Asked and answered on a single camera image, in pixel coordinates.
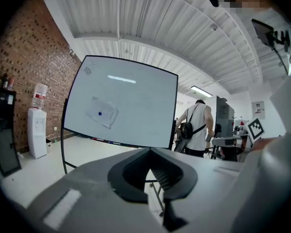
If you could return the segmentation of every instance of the white water cooler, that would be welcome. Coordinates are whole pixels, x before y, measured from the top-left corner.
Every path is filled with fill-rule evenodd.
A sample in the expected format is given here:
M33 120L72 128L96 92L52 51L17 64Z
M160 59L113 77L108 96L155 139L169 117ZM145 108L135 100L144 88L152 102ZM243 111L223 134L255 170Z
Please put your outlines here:
M29 109L28 110L28 143L30 153L35 159L46 155L46 121L47 113L39 109Z

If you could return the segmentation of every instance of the black backpack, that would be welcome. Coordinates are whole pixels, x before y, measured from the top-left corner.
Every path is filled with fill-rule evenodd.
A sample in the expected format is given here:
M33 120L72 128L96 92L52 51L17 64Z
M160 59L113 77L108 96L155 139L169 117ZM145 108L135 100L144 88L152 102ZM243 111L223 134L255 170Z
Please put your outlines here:
M191 120L192 120L193 114L194 114L194 112L195 112L195 110L196 110L197 107L198 107L198 105L193 110L193 113L192 113L191 118L190 118L189 121L188 121L188 112L189 112L189 109L187 110L187 113L186 113L186 121L187 122L183 122L180 125L181 136L184 139L191 139L194 134L196 134L197 132L200 132L206 126L206 125L203 125L202 127L200 127L197 130L193 131L193 126L191 124Z

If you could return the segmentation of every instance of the man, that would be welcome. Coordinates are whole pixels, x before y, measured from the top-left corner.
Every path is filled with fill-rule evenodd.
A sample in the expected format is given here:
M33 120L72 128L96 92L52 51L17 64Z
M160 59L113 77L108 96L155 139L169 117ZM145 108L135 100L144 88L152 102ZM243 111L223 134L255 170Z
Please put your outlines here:
M186 118L190 120L191 116L193 131L206 124L210 136L214 137L214 132L212 130L213 117L211 115L211 108L207 106L203 100L197 100L195 105L192 105L182 114L176 122L176 129ZM204 158L206 132L207 130L204 128L192 136L190 142L185 147L186 154Z

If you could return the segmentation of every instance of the whiteboard frame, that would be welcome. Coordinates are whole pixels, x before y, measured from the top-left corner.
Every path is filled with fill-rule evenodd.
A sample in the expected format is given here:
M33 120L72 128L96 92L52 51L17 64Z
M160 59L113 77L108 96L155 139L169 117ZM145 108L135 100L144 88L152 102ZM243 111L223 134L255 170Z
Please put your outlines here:
M151 65L148 65L148 64L145 64L145 63L141 63L141 62L138 62L138 61L134 61L134 60L127 60L127 59L123 59L123 58L117 58L117 57L110 57L110 56L101 56L101 55L86 55L73 79L73 82L72 82L72 85L71 85L71 88L70 88L70 91L69 91L69 95L68 95L68 98L67 98L67 105L68 105L68 101L69 101L69 98L70 98L70 93L71 93L71 90L72 90L72 87L74 85L74 81L80 71L80 68L81 66L83 65L83 62L84 60L87 58L87 57L102 57L102 58L110 58L110 59L118 59L118 60L124 60L124 61L130 61L130 62L134 62L134 63L138 63L138 64L142 64L142 65L145 65L145 66L148 66L148 67L152 67L152 68L155 68L155 69L159 69L160 71L164 71L164 72L168 72L170 74L173 74L176 76L177 78L177 88L176 88L176 93L175 93L175 107L174 107L174 116L173 118L175 118L175 113L176 113L176 104L177 104L177 92L178 92L178 78L179 76L173 72L170 72L170 71L167 71L167 70L164 70L164 69L160 69L158 67L154 67L154 66L151 66ZM63 121L63 126L62 128L64 130L68 130L72 133L75 133L75 134L78 134L78 135L81 135L81 136L84 136L86 138L90 138L92 140L95 140L95 141L99 141L99 142L104 142L104 143L109 143L109 144L114 144L114 145L119 145L119 146L124 146L124 147L130 147L130 148L146 148L148 146L139 146L139 145L132 145L132 144L126 144L126 143L121 143L121 142L113 142L113 141L109 141L109 140L106 140L106 139L101 139L101 138L97 138L97 137L93 137L93 136L89 136L89 135L85 135L85 134L82 134L82 133L79 133L79 132L76 132L76 131L73 131L73 130L70 130L68 128L65 127L65 115L66 115L66 109L67 107L64 106L64 110L63 110L63 116L62 116L62 121ZM171 133L170 133L170 141L169 141L169 147L168 149L171 150L171 147L172 147L172 144L173 144L173 139L174 139L174 120L173 120L173 124L172 124L172 129L171 129Z

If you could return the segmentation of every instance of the black cabinet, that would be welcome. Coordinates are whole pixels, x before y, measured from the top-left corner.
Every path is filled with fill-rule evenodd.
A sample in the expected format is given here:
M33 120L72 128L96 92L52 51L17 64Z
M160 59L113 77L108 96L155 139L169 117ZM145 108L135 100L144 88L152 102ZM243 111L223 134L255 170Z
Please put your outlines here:
M13 130L15 98L16 92L0 88L0 171L3 176L21 169Z

